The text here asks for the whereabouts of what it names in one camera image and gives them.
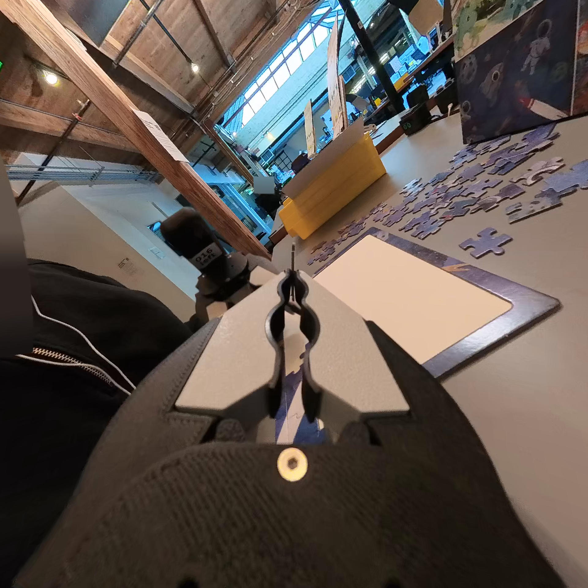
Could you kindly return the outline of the black pole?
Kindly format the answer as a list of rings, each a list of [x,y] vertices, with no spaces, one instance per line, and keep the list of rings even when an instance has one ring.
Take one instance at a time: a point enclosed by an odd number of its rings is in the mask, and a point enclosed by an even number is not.
[[[359,15],[357,14],[356,9],[354,8],[351,1],[339,1],[339,4],[345,12],[345,16],[349,21],[349,24],[355,33],[359,44],[364,49],[364,53],[374,68],[375,74],[386,93],[388,99],[388,109],[393,113],[393,115],[400,114],[405,110],[403,99],[394,87],[394,84],[383,63],[381,63],[380,56],[376,51]]]

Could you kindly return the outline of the black device green display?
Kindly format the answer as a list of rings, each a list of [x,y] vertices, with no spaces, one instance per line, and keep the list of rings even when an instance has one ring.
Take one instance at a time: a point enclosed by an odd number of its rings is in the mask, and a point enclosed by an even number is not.
[[[432,121],[432,115],[426,104],[419,104],[408,109],[399,119],[399,126],[406,136],[412,136],[426,128]]]

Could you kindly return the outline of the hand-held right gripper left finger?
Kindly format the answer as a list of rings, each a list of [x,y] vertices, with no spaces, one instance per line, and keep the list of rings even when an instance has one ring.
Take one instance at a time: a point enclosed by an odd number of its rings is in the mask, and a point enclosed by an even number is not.
[[[214,328],[175,407],[221,418],[275,417],[281,403],[290,271],[273,276]]]

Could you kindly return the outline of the wooden tilted stand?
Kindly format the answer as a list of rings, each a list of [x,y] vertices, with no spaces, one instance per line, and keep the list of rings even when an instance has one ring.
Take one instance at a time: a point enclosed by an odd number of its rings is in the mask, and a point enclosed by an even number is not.
[[[336,139],[349,126],[346,92],[343,78],[339,75],[339,22],[335,18],[334,26],[327,44],[327,93],[329,110],[333,125],[333,138]]]
[[[317,154],[317,140],[313,122],[313,102],[309,100],[305,105],[304,112],[304,128],[306,140],[306,152],[309,160],[313,159]]]

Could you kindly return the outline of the four-picture puzzle reference board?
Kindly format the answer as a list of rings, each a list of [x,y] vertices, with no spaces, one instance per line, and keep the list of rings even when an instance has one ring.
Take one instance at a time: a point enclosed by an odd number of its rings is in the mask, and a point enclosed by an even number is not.
[[[453,1],[464,143],[587,114],[587,1]]]

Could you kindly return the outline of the space puzzle frame tray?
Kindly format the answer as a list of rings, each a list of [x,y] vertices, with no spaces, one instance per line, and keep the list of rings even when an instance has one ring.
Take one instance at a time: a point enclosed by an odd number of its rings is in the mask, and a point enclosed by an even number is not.
[[[560,310],[560,300],[371,228],[313,275],[445,379]]]

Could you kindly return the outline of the white paper notice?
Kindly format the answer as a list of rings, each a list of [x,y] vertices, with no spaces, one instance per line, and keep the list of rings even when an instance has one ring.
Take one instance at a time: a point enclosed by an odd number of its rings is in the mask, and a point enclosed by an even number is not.
[[[147,112],[133,109],[133,112],[141,120],[143,126],[151,133],[151,135],[158,141],[163,149],[173,158],[173,160],[181,163],[189,164],[189,160],[179,150],[179,148],[166,135],[159,124]]]

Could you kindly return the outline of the white cardboard sheet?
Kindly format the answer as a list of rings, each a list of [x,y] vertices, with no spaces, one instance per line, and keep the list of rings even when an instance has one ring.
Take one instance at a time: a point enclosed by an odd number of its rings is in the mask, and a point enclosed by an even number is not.
[[[314,180],[337,163],[351,147],[358,144],[363,137],[364,117],[361,116],[296,174],[283,188],[283,193],[287,198],[296,199]]]

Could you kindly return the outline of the wooden support beam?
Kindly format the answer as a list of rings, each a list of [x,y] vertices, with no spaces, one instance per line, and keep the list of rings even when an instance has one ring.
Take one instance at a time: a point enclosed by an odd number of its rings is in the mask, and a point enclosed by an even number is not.
[[[1,1],[1,12],[26,33],[117,126],[149,163],[239,251],[270,254],[219,196],[186,163],[173,160],[133,112],[132,101],[81,49],[71,34],[40,1]]]

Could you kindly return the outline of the yellow plastic bin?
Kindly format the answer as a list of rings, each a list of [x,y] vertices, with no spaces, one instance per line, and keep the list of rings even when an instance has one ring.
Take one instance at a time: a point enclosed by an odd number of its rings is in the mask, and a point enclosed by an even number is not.
[[[364,134],[345,152],[291,188],[279,212],[292,238],[307,239],[347,204],[386,175],[372,138]]]

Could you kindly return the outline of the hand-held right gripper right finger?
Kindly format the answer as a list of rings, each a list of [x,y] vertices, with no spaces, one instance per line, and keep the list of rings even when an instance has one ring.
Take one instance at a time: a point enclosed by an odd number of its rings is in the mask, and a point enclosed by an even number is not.
[[[367,322],[305,272],[294,273],[307,339],[301,395],[309,422],[338,436],[353,422],[407,415],[409,404]]]

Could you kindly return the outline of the black charging dock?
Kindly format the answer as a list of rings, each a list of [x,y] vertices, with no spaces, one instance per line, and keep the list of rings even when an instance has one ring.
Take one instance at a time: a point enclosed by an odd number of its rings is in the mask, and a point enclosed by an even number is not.
[[[439,86],[433,97],[441,115],[449,116],[459,110],[458,88],[454,79],[448,79],[444,85]]]

